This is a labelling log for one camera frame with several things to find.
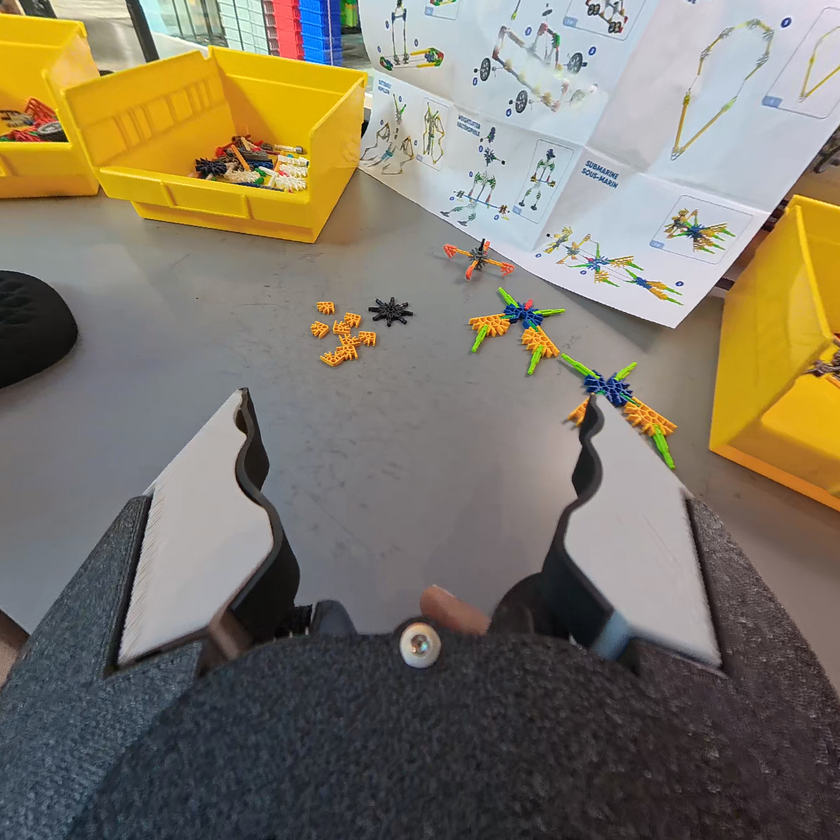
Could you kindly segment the pile of red black pieces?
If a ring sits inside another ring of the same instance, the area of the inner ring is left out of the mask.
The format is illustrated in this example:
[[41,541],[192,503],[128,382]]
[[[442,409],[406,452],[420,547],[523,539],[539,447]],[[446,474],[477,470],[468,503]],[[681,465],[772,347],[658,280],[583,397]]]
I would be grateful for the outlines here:
[[56,111],[37,98],[29,98],[21,110],[1,110],[3,143],[68,143]]

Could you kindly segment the blue green assembly with red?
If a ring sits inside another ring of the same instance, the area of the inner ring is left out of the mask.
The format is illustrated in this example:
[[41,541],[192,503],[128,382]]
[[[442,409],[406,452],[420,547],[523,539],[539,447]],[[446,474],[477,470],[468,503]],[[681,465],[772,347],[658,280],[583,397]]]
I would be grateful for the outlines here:
[[498,288],[498,295],[505,304],[502,312],[469,320],[469,326],[476,334],[470,352],[477,353],[488,338],[503,336],[512,325],[518,324],[521,327],[521,346],[530,356],[527,375],[531,376],[542,360],[560,356],[560,349],[545,332],[543,323],[546,319],[565,314],[565,309],[538,308],[532,299],[519,301],[502,287]]

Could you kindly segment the yellow plastic bin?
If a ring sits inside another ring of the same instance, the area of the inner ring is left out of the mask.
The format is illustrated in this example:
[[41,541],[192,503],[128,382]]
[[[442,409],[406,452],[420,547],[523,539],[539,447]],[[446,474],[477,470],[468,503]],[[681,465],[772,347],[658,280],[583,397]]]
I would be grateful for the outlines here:
[[1,142],[1,196],[95,196],[100,188],[61,93],[99,79],[81,22],[1,15],[1,106],[34,98],[56,112],[66,142]]
[[[314,243],[357,168],[367,75],[211,47],[62,92],[65,120],[110,198],[142,218]],[[300,146],[300,192],[201,180],[236,135]]]
[[839,509],[839,208],[794,196],[728,292],[710,451]]

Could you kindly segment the blue green yellow assembly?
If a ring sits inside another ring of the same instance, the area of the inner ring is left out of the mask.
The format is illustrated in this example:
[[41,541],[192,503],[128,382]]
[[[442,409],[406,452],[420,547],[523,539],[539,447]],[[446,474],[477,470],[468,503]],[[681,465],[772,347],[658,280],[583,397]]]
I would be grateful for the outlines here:
[[633,393],[632,386],[627,378],[636,368],[637,364],[635,362],[609,377],[604,377],[598,371],[574,360],[567,353],[562,353],[560,358],[562,362],[583,377],[584,390],[588,397],[603,396],[624,416],[631,426],[640,434],[646,435],[652,440],[666,466],[671,470],[676,470],[676,463],[669,448],[668,437],[676,431],[677,426],[664,415],[642,402]]

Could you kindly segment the white building instruction sheet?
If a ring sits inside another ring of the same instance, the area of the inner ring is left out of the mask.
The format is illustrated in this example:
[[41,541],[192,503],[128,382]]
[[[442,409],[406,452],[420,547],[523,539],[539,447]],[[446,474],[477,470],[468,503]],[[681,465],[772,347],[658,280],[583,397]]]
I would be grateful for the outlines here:
[[838,127],[838,2],[360,2],[360,168],[674,328]]

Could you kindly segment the stack of red bins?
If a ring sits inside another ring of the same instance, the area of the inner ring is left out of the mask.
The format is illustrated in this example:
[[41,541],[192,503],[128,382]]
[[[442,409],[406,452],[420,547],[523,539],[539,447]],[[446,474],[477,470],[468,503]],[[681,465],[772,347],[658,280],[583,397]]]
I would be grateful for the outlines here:
[[303,60],[299,1],[263,1],[269,53]]

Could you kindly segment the stack of blue bins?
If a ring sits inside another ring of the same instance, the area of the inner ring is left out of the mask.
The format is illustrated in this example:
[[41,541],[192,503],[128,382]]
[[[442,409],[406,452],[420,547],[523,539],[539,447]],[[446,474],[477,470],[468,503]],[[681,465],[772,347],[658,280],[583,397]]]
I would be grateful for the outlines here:
[[303,59],[331,67],[343,63],[341,1],[299,1]]

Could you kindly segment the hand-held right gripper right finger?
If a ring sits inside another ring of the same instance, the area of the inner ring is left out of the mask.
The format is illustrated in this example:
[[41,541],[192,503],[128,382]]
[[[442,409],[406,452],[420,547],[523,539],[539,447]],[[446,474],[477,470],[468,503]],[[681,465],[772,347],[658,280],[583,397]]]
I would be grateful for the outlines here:
[[542,597],[574,641],[618,660],[631,642],[721,666],[690,493],[607,401],[578,429],[575,498],[542,565]]

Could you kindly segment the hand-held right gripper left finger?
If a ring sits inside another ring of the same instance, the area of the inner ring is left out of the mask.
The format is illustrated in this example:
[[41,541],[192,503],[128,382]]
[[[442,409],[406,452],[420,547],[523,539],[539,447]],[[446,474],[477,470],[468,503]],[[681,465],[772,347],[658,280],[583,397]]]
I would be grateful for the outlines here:
[[229,661],[291,619],[300,569],[263,493],[269,468],[249,389],[237,389],[145,493],[119,666],[191,642]]

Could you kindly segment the orange grey cross assembly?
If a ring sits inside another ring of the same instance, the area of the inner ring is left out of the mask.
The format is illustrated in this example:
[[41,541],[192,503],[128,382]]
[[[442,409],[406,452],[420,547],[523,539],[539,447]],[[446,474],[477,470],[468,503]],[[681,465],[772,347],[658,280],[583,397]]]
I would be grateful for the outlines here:
[[483,270],[485,266],[496,267],[502,277],[507,277],[515,270],[515,266],[512,264],[489,257],[490,242],[485,238],[481,239],[479,244],[471,249],[463,249],[455,245],[445,244],[443,251],[448,259],[463,256],[468,260],[468,265],[465,269],[466,281],[471,281],[474,273],[478,270]]

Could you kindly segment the pile of black orange pieces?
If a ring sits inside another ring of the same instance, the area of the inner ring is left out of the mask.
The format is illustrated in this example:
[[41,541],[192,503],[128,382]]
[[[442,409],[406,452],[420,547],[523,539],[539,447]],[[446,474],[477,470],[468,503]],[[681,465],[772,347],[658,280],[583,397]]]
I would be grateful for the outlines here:
[[805,371],[806,375],[812,375],[817,379],[827,378],[829,382],[839,387],[839,337],[836,335],[833,340],[835,350],[830,359],[817,359],[812,366]]

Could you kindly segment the pile of green red pieces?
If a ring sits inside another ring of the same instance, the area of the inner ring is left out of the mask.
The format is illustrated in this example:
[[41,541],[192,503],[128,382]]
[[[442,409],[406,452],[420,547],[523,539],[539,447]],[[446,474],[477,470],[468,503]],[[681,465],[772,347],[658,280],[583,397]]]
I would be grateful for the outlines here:
[[213,154],[197,157],[192,178],[247,186],[276,193],[304,193],[309,188],[310,160],[300,145],[234,135]]

